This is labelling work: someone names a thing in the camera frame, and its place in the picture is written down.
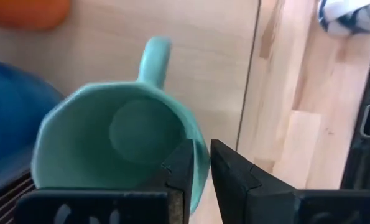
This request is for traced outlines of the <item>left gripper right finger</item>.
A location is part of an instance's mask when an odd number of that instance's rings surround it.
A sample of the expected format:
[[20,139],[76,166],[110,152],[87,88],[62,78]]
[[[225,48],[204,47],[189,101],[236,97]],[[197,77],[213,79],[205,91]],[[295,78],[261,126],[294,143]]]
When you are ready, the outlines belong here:
[[370,190],[296,189],[217,139],[211,173],[223,223],[370,223]]

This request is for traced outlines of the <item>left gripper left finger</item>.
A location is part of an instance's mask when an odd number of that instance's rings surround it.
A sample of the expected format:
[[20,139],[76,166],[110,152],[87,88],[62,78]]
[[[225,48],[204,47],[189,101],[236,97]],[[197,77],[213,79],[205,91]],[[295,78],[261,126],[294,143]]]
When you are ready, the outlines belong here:
[[188,223],[194,141],[186,139],[157,172],[131,189],[41,188],[23,195],[16,224]]

